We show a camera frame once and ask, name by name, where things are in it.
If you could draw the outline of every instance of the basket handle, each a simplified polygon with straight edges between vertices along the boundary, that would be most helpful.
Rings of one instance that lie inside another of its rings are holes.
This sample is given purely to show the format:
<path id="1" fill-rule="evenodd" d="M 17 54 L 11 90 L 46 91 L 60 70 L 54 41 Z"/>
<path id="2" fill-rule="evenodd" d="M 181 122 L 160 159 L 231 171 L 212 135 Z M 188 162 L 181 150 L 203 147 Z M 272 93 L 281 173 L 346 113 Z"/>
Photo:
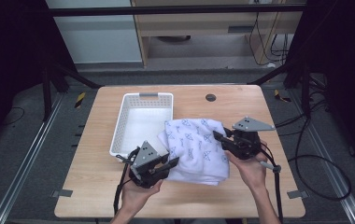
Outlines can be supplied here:
<path id="1" fill-rule="evenodd" d="M 140 92 L 139 97 L 158 97 L 158 92 Z"/>

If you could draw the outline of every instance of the gray floor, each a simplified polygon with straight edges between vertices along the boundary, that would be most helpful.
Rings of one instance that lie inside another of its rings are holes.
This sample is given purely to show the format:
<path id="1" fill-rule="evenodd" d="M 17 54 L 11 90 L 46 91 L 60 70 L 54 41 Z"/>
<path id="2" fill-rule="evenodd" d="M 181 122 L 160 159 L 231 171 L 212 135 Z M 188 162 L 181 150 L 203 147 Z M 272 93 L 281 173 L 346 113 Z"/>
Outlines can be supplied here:
<path id="1" fill-rule="evenodd" d="M 267 65 L 254 62 L 248 43 L 238 35 L 193 36 L 187 42 L 165 42 L 154 38 L 152 45 L 149 65 L 146 68 L 119 68 L 101 73 L 83 71 L 82 74 L 104 85 L 246 83 L 262 77 L 271 69 Z M 300 88 L 289 91 L 279 88 L 280 80 L 283 80 L 283 75 L 263 86 L 264 97 L 274 123 L 280 123 L 300 113 L 295 103 L 275 98 L 275 89 L 280 90 L 281 96 L 292 99 L 300 91 Z M 94 223 L 93 219 L 60 219 L 53 214 L 57 199 L 50 195 L 54 190 L 62 188 L 75 153 L 75 145 L 79 141 L 77 133 L 82 132 L 82 125 L 85 125 L 96 95 L 96 90 L 91 90 L 71 78 L 68 78 L 68 81 L 71 88 L 68 93 L 62 95 L 61 108 L 9 211 L 7 222 Z M 84 91 L 86 96 L 81 107 L 74 108 L 78 95 Z M 61 95 L 54 92 L 53 99 L 59 96 Z M 319 94 L 314 95 L 312 104 L 322 98 Z M 6 118 L 6 123 L 12 123 L 0 127 L 0 202 L 42 124 L 41 86 L 34 86 L 18 94 L 14 106 Z M 300 119 L 292 125 L 278 129 L 288 159 L 294 156 L 299 134 L 283 134 L 296 133 L 301 130 L 303 124 L 304 120 Z M 355 202 L 355 158 L 349 155 L 348 144 L 335 123 L 333 114 L 328 112 L 327 105 L 322 105 L 312 113 L 311 124 L 316 127 L 316 134 L 332 160 L 347 173 L 352 183 L 351 199 Z M 305 130 L 299 147 L 300 154 L 319 154 L 319 146 L 312 140 L 313 134 L 309 128 Z M 331 184 L 328 168 L 323 162 L 305 159 L 299 161 L 299 166 L 302 176 L 314 189 L 335 196 L 335 187 Z M 345 201 L 333 202 L 317 196 L 303 185 L 295 172 L 293 162 L 291 168 L 299 189 L 307 190 L 310 197 L 303 199 L 305 216 L 299 219 L 287 218 L 285 223 L 355 223 L 348 218 Z M 257 219 L 248 220 L 248 223 L 257 222 Z"/>

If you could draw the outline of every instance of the wire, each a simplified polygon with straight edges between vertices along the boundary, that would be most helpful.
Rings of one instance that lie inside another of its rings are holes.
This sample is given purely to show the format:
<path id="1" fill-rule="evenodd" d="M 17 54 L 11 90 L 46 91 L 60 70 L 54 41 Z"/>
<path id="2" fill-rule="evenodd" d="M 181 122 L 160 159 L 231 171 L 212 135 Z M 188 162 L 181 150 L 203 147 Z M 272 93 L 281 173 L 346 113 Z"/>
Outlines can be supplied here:
<path id="1" fill-rule="evenodd" d="M 299 131 L 299 132 L 296 132 L 296 133 L 282 133 L 282 134 L 279 134 L 278 136 L 279 137 L 283 137 L 283 136 L 290 136 L 290 135 L 295 135 L 295 134 L 298 134 L 298 133 L 300 133 L 301 131 Z"/>
<path id="2" fill-rule="evenodd" d="M 119 211 L 120 195 L 121 195 L 122 187 L 123 187 L 124 184 L 125 184 L 123 181 L 124 181 L 124 178 L 125 178 L 127 169 L 128 169 L 128 163 L 125 163 L 124 169 L 123 169 L 123 171 L 122 171 L 121 179 L 120 179 L 120 184 L 117 186 L 116 194 L 114 195 L 114 203 L 113 203 L 113 206 L 114 206 L 114 215 L 116 215 L 117 212 Z"/>
<path id="3" fill-rule="evenodd" d="M 318 108 L 317 108 L 317 109 L 315 109 L 315 108 L 316 108 L 318 105 L 325 104 L 325 103 L 326 103 L 325 100 L 321 100 L 321 101 L 317 102 L 316 104 L 312 105 L 311 108 L 310 108 L 310 109 L 311 109 L 311 112 L 317 111 Z M 293 118 L 291 118 L 291 119 L 286 119 L 285 121 L 282 121 L 282 122 L 276 124 L 276 128 L 280 128 L 280 127 L 283 127 L 283 126 L 287 126 L 287 125 L 289 125 L 289 124 L 292 124 L 292 123 L 294 123 L 295 121 L 297 121 L 297 120 L 299 120 L 300 118 L 302 118 L 304 115 L 305 115 L 305 114 L 303 113 L 303 114 L 300 114 L 300 115 L 298 115 L 298 116 L 296 116 L 296 117 L 293 117 Z M 280 136 L 286 136 L 286 135 L 292 135 L 292 134 L 294 134 L 294 133 L 281 134 Z"/>
<path id="4" fill-rule="evenodd" d="M 268 79 L 275 77 L 282 72 L 286 72 L 287 69 L 290 69 L 294 64 L 301 63 L 305 58 L 307 58 L 308 57 L 308 48 L 311 47 L 310 42 L 314 38 L 314 35 L 318 35 L 318 30 L 320 29 L 321 25 L 326 21 L 326 19 L 330 16 L 330 14 L 332 13 L 333 9 L 335 8 L 337 2 L 338 2 L 338 0 L 334 1 L 333 5 L 330 7 L 330 9 L 326 13 L 326 15 L 321 19 L 321 21 L 316 25 L 316 27 L 310 32 L 310 34 L 305 36 L 306 39 L 303 41 L 303 44 L 301 44 L 301 46 L 298 47 L 298 50 L 296 50 L 296 52 L 294 52 L 294 54 L 290 54 L 290 57 L 289 57 L 290 60 L 288 61 L 288 63 L 284 64 L 285 66 L 280 66 L 275 71 L 272 71 L 269 74 L 265 75 L 264 77 L 260 77 L 257 80 L 252 81 L 250 83 L 256 84 L 256 85 L 261 85 L 265 81 L 267 81 Z"/>
<path id="5" fill-rule="evenodd" d="M 283 47 L 282 49 L 273 49 L 274 45 L 276 44 L 277 40 L 277 35 L 274 35 L 273 42 L 271 43 L 271 54 L 279 57 L 279 63 L 282 65 L 286 62 L 286 58 L 288 56 L 289 50 L 288 50 L 288 35 L 285 34 L 284 41 L 283 41 Z"/>
<path id="6" fill-rule="evenodd" d="M 2 125 L 10 125 L 10 124 L 13 124 L 13 123 L 17 122 L 18 120 L 20 120 L 21 118 L 23 118 L 23 115 L 25 115 L 25 110 L 24 110 L 22 107 L 14 106 L 14 107 L 12 107 L 12 109 L 19 109 L 20 111 L 22 111 L 20 117 L 17 118 L 17 119 L 12 120 L 12 121 L 10 121 L 10 122 L 3 123 Z"/>
<path id="7" fill-rule="evenodd" d="M 313 105 L 311 107 L 311 112 L 316 112 L 318 111 L 319 109 L 323 108 L 323 106 L 319 106 L 318 108 L 316 108 L 318 105 L 326 105 L 326 100 L 321 100 L 319 102 L 317 102 L 315 105 Z"/>
<path id="8" fill-rule="evenodd" d="M 316 156 L 316 155 L 301 155 L 299 156 L 298 155 L 298 151 L 299 151 L 299 147 L 300 147 L 300 143 L 301 143 L 301 140 L 302 140 L 302 137 L 303 137 L 303 133 L 304 133 L 304 130 L 305 130 L 305 127 L 307 126 L 307 124 L 310 122 L 311 119 L 306 119 L 305 120 L 305 125 L 303 125 L 303 129 L 302 131 L 300 132 L 300 135 L 299 135 L 299 139 L 297 141 L 297 145 L 296 145 L 296 149 L 295 149 L 295 156 L 291 159 L 289 159 L 288 161 L 294 161 L 294 164 L 295 164 L 295 167 L 296 167 L 296 172 L 297 172 L 297 175 L 299 176 L 300 180 L 302 181 L 302 183 L 309 189 L 311 190 L 313 193 L 317 194 L 318 196 L 320 196 L 321 198 L 324 198 L 324 199 L 327 199 L 327 200 L 331 200 L 331 201 L 340 201 L 340 200 L 344 200 L 346 199 L 349 194 L 352 192 L 352 186 L 351 186 L 351 183 L 349 181 L 349 178 L 347 177 L 347 175 L 343 172 L 343 170 L 337 166 L 337 164 L 333 163 L 332 161 L 329 161 L 323 157 L 320 157 L 320 156 Z M 335 168 L 337 168 L 341 175 L 344 177 L 344 179 L 346 180 L 347 184 L 348 184 L 348 191 L 345 195 L 341 196 L 341 197 L 331 197 L 331 196 L 327 196 L 325 194 L 322 194 L 316 190 L 314 190 L 313 188 L 311 188 L 309 186 L 309 184 L 305 181 L 305 179 L 302 177 L 301 173 L 300 173 L 300 169 L 299 169 L 299 166 L 298 166 L 298 160 L 301 159 L 301 158 L 318 158 L 318 159 L 321 159 L 321 160 L 324 160 L 324 161 L 327 161 L 329 162 L 330 164 L 332 164 Z"/>
<path id="9" fill-rule="evenodd" d="M 282 212 L 282 200 L 280 198 L 280 184 L 279 184 L 279 172 L 280 172 L 280 166 L 277 165 L 274 161 L 274 156 L 272 155 L 272 152 L 270 150 L 270 148 L 266 145 L 263 144 L 262 145 L 270 152 L 271 156 L 268 155 L 268 153 L 260 148 L 260 151 L 262 152 L 262 154 L 265 155 L 265 157 L 267 157 L 267 159 L 273 164 L 274 169 L 274 179 L 275 179 L 275 189 L 276 189 L 276 198 L 277 198 L 277 211 L 278 211 L 278 218 L 280 223 L 283 223 L 283 212 Z"/>
<path id="10" fill-rule="evenodd" d="M 263 39 L 262 39 L 262 36 L 261 36 L 261 34 L 260 34 L 260 29 L 259 29 L 259 12 L 256 12 L 256 20 L 255 20 L 255 22 L 254 22 L 254 24 L 253 24 L 253 29 L 252 29 L 252 31 L 250 32 L 250 35 L 249 35 L 249 46 L 250 46 L 250 50 L 251 50 L 251 52 L 252 52 L 252 55 L 254 56 L 254 51 L 253 51 L 253 48 L 252 48 L 252 46 L 251 46 L 251 37 L 252 37 L 252 35 L 253 35 L 253 32 L 254 32 L 255 28 L 257 28 L 257 33 L 258 33 L 258 35 L 259 35 L 260 42 L 262 43 L 262 48 L 263 48 L 263 54 L 264 54 L 264 56 L 265 56 L 265 57 L 267 58 L 267 60 L 269 60 L 271 63 L 277 62 L 277 60 L 270 59 L 270 58 L 267 56 L 267 53 L 265 52 L 265 46 L 264 46 Z M 256 57 L 254 57 L 254 61 L 255 61 L 255 63 L 258 64 L 258 65 L 267 65 L 267 64 L 269 64 L 269 63 L 259 63 L 259 62 L 257 62 Z"/>

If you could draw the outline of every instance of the human arm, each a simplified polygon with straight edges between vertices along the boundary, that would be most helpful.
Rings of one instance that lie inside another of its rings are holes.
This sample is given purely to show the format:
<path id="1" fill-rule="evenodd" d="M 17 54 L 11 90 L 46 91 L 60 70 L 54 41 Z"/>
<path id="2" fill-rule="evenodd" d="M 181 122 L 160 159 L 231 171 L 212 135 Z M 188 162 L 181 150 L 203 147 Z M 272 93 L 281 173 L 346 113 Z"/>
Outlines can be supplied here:
<path id="1" fill-rule="evenodd" d="M 229 151 L 225 151 L 225 154 L 229 161 L 238 168 L 242 180 L 249 187 L 256 203 L 260 223 L 280 223 L 265 186 L 265 167 L 260 164 L 260 161 L 267 161 L 267 158 L 259 153 L 254 158 L 242 161 Z"/>
<path id="2" fill-rule="evenodd" d="M 124 183 L 128 181 L 129 172 L 124 177 Z M 122 187 L 122 205 L 116 216 L 110 221 L 113 224 L 128 223 L 145 206 L 149 197 L 160 191 L 162 180 L 159 180 L 152 188 L 144 189 L 137 186 L 133 181 L 127 182 Z"/>

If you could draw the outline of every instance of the metal rail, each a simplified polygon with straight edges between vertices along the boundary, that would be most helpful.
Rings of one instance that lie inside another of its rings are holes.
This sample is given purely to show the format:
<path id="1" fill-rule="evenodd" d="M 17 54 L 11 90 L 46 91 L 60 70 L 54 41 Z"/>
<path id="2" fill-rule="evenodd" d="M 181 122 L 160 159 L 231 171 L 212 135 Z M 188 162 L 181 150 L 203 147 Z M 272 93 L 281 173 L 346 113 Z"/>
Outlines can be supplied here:
<path id="1" fill-rule="evenodd" d="M 297 95 L 298 93 L 292 90 L 289 90 L 289 93 L 292 101 L 297 106 L 299 113 L 302 114 L 303 110 L 300 107 L 300 97 Z M 309 123 L 308 125 L 308 133 L 311 136 L 311 140 L 313 141 L 317 154 L 329 161 L 333 161 L 332 157 L 329 155 L 326 149 L 326 146 L 323 145 L 317 129 L 312 123 Z M 334 187 L 334 191 L 338 196 L 343 196 L 348 191 L 348 185 L 345 182 L 344 177 L 331 164 L 325 162 L 323 165 L 326 175 L 329 176 L 332 186 Z M 346 211 L 350 222 L 355 224 L 355 198 L 353 195 L 350 194 L 346 199 L 341 200 L 341 204 Z"/>
<path id="2" fill-rule="evenodd" d="M 50 130 L 52 122 L 56 115 L 58 114 L 59 108 L 61 106 L 61 101 L 64 98 L 64 93 L 58 93 L 53 104 L 53 110 L 50 114 L 49 119 L 44 121 L 33 141 L 31 147 L 29 148 L 20 169 L 16 173 L 11 185 L 9 186 L 2 202 L 0 202 L 0 224 L 5 223 L 7 216 L 11 211 L 12 206 L 14 205 L 18 195 L 21 192 L 22 186 L 28 176 L 32 165 L 34 164 L 37 154 L 41 149 L 41 146 L 44 143 L 44 140 Z"/>
<path id="3" fill-rule="evenodd" d="M 304 11 L 306 4 L 202 5 L 157 7 L 87 7 L 26 10 L 24 15 L 35 17 L 116 16 L 149 14 L 231 13 L 231 12 L 288 12 Z"/>

